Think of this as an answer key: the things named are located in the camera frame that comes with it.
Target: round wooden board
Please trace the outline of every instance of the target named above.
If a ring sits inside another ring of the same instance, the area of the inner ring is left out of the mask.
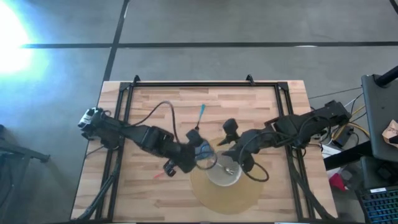
[[[229,149],[230,145],[217,146],[223,138],[209,141],[215,151]],[[253,177],[262,178],[263,171],[257,166],[250,171]],[[222,214],[241,213],[257,204],[257,200],[263,190],[263,183],[251,180],[242,173],[239,180],[229,186],[220,187],[212,183],[205,170],[194,168],[191,172],[191,187],[196,198],[207,208]]]

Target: metal bracket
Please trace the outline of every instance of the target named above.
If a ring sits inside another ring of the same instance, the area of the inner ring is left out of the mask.
[[[246,81],[249,81],[250,85],[252,85],[252,86],[256,85],[256,83],[254,82],[253,77],[251,75],[247,75]]]
[[[119,86],[119,91],[124,91],[125,89],[129,88],[131,85],[130,82],[124,82],[124,83],[120,83]]]
[[[289,85],[287,82],[278,82],[278,86],[286,92],[289,91]]]
[[[141,81],[141,79],[139,78],[138,75],[136,75],[136,76],[134,77],[133,83],[136,83],[136,82],[138,82],[138,81]]]

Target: cable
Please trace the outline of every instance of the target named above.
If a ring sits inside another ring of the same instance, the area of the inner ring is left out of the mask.
[[[307,153],[307,148],[302,148],[303,150],[304,150],[304,153],[303,153],[303,158],[304,158],[304,156],[306,155],[306,153]]]
[[[361,97],[362,95],[363,95],[363,93],[361,93],[359,96],[357,96],[357,97],[354,99],[354,103],[353,103],[353,105],[352,105],[352,107],[351,107],[351,114],[353,114],[355,101],[356,101],[359,97]]]
[[[318,147],[321,149],[321,152],[323,151],[322,144],[308,143],[307,146],[318,146]],[[304,157],[304,156],[306,155],[306,153],[307,153],[307,147],[305,147],[305,148],[303,148],[303,149],[304,149],[304,154],[303,154],[303,157]]]
[[[355,146],[359,145],[359,136],[356,133],[353,133],[356,136],[356,144]]]
[[[358,108],[356,111],[354,111],[354,113],[351,115],[351,117],[352,116],[354,116],[356,113],[358,113],[358,112],[360,112],[361,111],[361,109],[363,109],[365,107],[365,105],[362,105],[360,108]],[[336,140],[339,136],[340,136],[340,134],[343,132],[343,130],[344,130],[344,128],[347,126],[347,124],[345,124],[345,125],[343,125],[341,128],[340,128],[340,130],[335,134],[335,136],[333,137],[333,140]]]
[[[344,105],[344,107],[347,107],[348,105],[350,105],[352,102],[354,102],[355,99],[351,100],[350,102],[348,102],[346,105]]]
[[[263,166],[261,166],[260,164],[258,164],[257,162],[254,162],[254,165],[258,166],[262,171],[264,171],[264,173],[266,174],[266,178],[265,178],[265,179],[258,179],[258,178],[253,177],[252,175],[249,174],[248,171],[246,171],[246,170],[244,169],[244,167],[243,167],[244,164],[243,164],[242,155],[243,155],[243,151],[245,150],[246,146],[247,146],[251,141],[253,141],[254,139],[256,139],[257,137],[259,137],[259,136],[261,136],[261,135],[263,135],[263,134],[279,134],[279,135],[281,135],[281,136],[288,137],[288,139],[287,139],[286,141],[293,140],[293,138],[292,138],[291,136],[289,136],[289,135],[287,135],[287,134],[284,134],[284,133],[279,133],[279,132],[261,132],[261,133],[255,135],[253,138],[251,138],[251,139],[242,147],[241,152],[239,153],[238,164],[239,164],[239,166],[242,168],[242,171],[243,171],[244,174],[246,174],[251,180],[254,180],[254,181],[257,181],[257,182],[267,182],[267,181],[269,180],[269,174],[268,174],[267,170],[266,170]]]
[[[352,122],[357,121],[359,118],[362,118],[365,115],[366,115],[366,112],[364,114],[362,114],[361,116],[359,116],[359,117],[355,118],[354,120],[352,120]]]
[[[332,140],[334,140],[336,133],[340,130],[340,128],[342,128],[342,126],[338,126],[336,129],[333,130],[333,134],[331,135],[330,142],[332,142]]]
[[[98,151],[98,150],[100,150],[100,149],[102,149],[102,148],[104,148],[104,147],[105,147],[105,146],[102,145],[101,147],[98,147],[98,148],[92,150],[91,152],[87,153],[86,156],[85,156],[85,159],[88,157],[88,155],[90,155],[90,154],[92,154],[92,153],[94,153],[94,152],[96,152],[96,151]]]
[[[156,110],[160,105],[162,105],[162,104],[164,104],[164,103],[165,103],[165,104],[168,104],[168,105],[170,106],[171,110],[172,110],[173,132],[174,132],[175,140],[177,141],[177,143],[181,144],[181,143],[180,143],[180,140],[179,140],[179,138],[178,138],[178,136],[177,136],[177,129],[176,129],[176,127],[175,127],[175,113],[174,113],[174,107],[173,107],[173,104],[171,104],[171,102],[170,102],[170,101],[167,101],[167,100],[162,101],[162,102],[160,102],[158,105],[156,105],[155,108],[154,108],[144,119],[142,119],[141,121],[138,121],[138,122],[135,123],[135,124],[126,126],[125,128],[134,127],[134,126],[137,126],[138,124],[143,123],[144,121],[146,121],[146,120],[152,115],[152,113],[155,112],[155,110]]]
[[[328,126],[328,132],[326,134],[326,137],[319,140],[319,144],[321,144],[324,140],[328,139],[328,137],[331,137],[331,123],[329,120],[328,120],[328,124],[329,124],[329,126]]]
[[[199,164],[198,164],[198,162],[196,162],[196,167],[198,168],[198,169],[200,169],[200,170],[209,170],[209,169],[211,169],[211,168],[213,168],[216,164],[217,164],[217,160],[218,160],[218,156],[217,156],[217,153],[215,152],[215,151],[205,151],[205,152],[202,152],[202,149],[205,147],[205,146],[210,146],[209,144],[205,144],[205,145],[202,145],[202,147],[200,148],[200,152],[198,153],[198,154],[195,154],[195,156],[200,156],[200,155],[202,155],[202,154],[204,154],[204,153],[212,153],[216,158],[215,158],[215,160],[214,160],[214,163],[211,165],[211,166],[209,166],[209,167],[202,167],[202,166],[199,166]]]
[[[360,89],[360,88],[362,88],[362,87],[350,88],[348,90],[337,91],[337,92],[334,92],[334,93],[328,93],[328,94],[324,94],[324,95],[320,95],[320,96],[313,96],[313,97],[309,97],[308,99],[311,100],[311,99],[315,99],[315,98],[319,98],[319,97],[330,96],[330,95],[334,95],[334,94],[337,94],[337,93],[344,93],[344,92],[351,91],[351,90],[357,90],[357,89]]]
[[[356,124],[356,123],[348,123],[347,125],[352,126],[354,128],[358,128],[359,130],[361,130],[368,138],[370,138],[370,134],[367,130],[365,130],[364,128],[362,128],[360,125]]]
[[[331,132],[330,141],[329,141],[327,144],[325,144],[326,146],[328,146],[328,145],[331,144],[331,142],[333,141],[333,136],[336,134],[336,132],[337,132],[340,128],[341,128],[341,127],[339,126],[339,127],[335,128],[335,129]]]

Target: blue object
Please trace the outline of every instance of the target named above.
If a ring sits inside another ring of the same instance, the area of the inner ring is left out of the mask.
[[[195,148],[196,161],[207,159],[213,154],[213,150],[207,141],[204,141],[201,146]]]
[[[203,115],[203,112],[205,112],[205,108],[206,108],[206,105],[202,104],[201,108],[200,108],[199,121],[201,119],[201,116]]]

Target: wooden table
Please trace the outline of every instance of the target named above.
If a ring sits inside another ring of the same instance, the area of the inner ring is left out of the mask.
[[[99,107],[114,113],[119,84],[104,82]],[[294,113],[310,111],[304,82],[288,81],[288,84]],[[278,116],[275,92],[270,87],[135,87],[129,122],[141,120],[162,100],[171,101],[175,107],[177,132],[182,142],[188,141],[185,133],[195,127],[202,103],[206,104],[206,109],[200,123],[200,134],[209,140],[224,136],[222,125],[228,118],[236,119],[238,133],[241,134],[247,129],[263,128],[265,121]],[[286,104],[282,101],[286,113]],[[161,106],[145,124],[171,131],[170,108]],[[98,146],[99,142],[90,142],[88,152]],[[71,218],[82,214],[98,193],[105,157],[106,151],[103,150],[85,160]],[[178,171],[172,178],[163,175],[154,179],[162,172],[166,159],[154,157],[133,142],[126,141],[114,222],[297,221],[284,148],[262,150],[259,158],[261,160],[257,162],[268,170],[270,179],[264,184],[258,203],[243,213],[223,215],[207,209],[196,199],[189,174]],[[328,212],[337,217],[319,148],[307,147],[304,161],[312,192]],[[302,194],[300,198],[306,214]],[[108,209],[108,201],[109,197],[105,200],[104,211]]]

